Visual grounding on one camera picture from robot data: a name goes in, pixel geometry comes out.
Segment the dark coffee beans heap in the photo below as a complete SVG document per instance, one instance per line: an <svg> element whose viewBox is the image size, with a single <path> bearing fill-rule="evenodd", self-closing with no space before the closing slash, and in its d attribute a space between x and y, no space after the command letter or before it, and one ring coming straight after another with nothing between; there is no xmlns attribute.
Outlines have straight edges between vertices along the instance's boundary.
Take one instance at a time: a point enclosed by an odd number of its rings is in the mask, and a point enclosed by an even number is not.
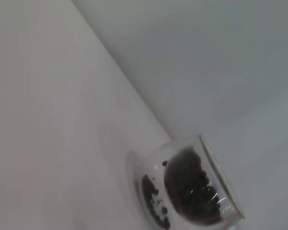
<svg viewBox="0 0 288 230"><path fill-rule="evenodd" d="M145 159L140 201L152 230L216 230L223 221L217 190L193 146Z"/></svg>

